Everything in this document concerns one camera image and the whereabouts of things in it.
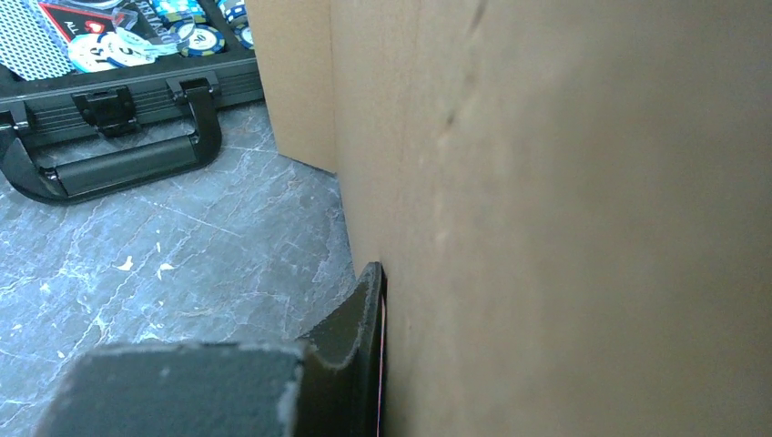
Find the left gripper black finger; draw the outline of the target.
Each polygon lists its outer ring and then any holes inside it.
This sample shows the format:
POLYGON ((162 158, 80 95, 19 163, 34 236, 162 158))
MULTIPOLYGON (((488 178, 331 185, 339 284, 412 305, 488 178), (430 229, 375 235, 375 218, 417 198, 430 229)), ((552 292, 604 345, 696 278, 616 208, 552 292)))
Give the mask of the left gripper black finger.
POLYGON ((387 280, 296 340, 109 344, 82 355, 38 436, 380 436, 387 280))

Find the cardboard box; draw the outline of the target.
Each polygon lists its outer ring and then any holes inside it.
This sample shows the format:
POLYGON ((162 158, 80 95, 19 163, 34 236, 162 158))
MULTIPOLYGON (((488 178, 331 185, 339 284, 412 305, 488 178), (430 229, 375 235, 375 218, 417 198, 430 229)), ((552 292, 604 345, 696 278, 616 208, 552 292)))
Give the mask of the cardboard box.
POLYGON ((768 1, 248 10, 388 279, 388 435, 771 433, 768 1))

